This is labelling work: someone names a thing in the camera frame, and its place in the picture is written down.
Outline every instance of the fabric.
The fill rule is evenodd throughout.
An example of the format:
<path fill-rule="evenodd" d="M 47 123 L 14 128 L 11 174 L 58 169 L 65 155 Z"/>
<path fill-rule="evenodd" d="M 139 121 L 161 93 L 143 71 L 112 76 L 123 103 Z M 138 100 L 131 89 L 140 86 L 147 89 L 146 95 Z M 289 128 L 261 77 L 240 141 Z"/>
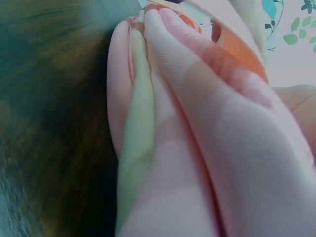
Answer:
<path fill-rule="evenodd" d="M 116 56 L 123 83 L 109 72 L 107 87 L 120 98 L 108 100 L 116 235 L 315 236 L 314 159 L 271 88 L 170 9 L 150 4 L 118 27 L 130 35 L 119 28 L 112 41 L 131 49 Z M 121 52 L 112 41 L 111 55 Z"/>

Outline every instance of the green leaf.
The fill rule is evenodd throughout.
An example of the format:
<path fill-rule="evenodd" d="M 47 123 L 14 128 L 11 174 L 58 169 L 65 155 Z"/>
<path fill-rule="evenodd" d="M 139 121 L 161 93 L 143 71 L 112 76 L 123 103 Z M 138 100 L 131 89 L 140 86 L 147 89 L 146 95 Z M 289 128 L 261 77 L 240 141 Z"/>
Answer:
<path fill-rule="evenodd" d="M 297 17 L 291 25 L 291 30 L 293 31 L 296 30 L 299 24 L 300 24 L 300 18 Z"/>
<path fill-rule="evenodd" d="M 309 41 L 309 43 L 315 43 L 316 42 L 316 36 L 312 37 Z"/>
<path fill-rule="evenodd" d="M 294 34 L 285 35 L 283 36 L 283 39 L 289 45 L 293 45 L 298 41 L 297 36 Z"/>
<path fill-rule="evenodd" d="M 311 16 L 306 17 L 306 18 L 302 21 L 302 26 L 307 26 L 307 25 L 309 25 L 311 21 L 312 21 L 312 17 L 311 17 Z"/>
<path fill-rule="evenodd" d="M 300 30 L 300 33 L 298 34 L 300 39 L 305 39 L 306 37 L 306 30 Z"/>

